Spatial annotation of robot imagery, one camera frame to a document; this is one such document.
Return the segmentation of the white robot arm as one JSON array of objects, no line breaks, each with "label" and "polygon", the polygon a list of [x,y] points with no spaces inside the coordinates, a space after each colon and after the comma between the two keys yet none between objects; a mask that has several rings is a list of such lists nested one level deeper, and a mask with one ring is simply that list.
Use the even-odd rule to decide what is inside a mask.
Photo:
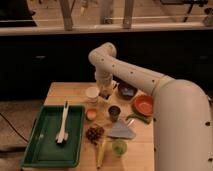
[{"label": "white robot arm", "polygon": [[110,42],[88,58],[97,83],[116,76],[153,97],[155,171],[213,171],[213,113],[197,84],[118,60]]}]

